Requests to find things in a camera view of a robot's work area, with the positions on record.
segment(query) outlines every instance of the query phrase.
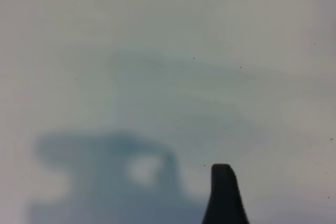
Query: dark tip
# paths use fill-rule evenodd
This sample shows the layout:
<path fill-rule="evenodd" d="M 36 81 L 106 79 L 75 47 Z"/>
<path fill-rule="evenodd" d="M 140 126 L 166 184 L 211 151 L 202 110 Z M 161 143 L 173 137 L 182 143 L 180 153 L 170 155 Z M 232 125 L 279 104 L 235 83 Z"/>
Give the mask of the dark tip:
<path fill-rule="evenodd" d="M 235 172 L 228 164 L 211 167 L 211 195 L 203 224 L 248 224 Z"/>

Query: black object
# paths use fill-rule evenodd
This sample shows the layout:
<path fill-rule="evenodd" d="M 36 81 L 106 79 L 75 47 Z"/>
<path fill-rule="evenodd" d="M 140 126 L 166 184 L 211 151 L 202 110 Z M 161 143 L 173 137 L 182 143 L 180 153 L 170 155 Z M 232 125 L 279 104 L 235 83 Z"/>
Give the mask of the black object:
<path fill-rule="evenodd" d="M 211 195 L 202 224 L 249 224 L 235 172 L 227 164 L 211 168 Z"/>

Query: white surface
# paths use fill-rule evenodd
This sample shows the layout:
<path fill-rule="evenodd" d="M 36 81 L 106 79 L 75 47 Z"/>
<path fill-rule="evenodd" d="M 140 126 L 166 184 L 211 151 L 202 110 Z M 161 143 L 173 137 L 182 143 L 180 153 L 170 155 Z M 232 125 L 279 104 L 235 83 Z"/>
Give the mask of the white surface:
<path fill-rule="evenodd" d="M 0 223 L 70 190 L 41 134 L 121 128 L 167 143 L 195 200 L 230 163 L 252 223 L 336 220 L 333 1 L 0 0 Z"/>

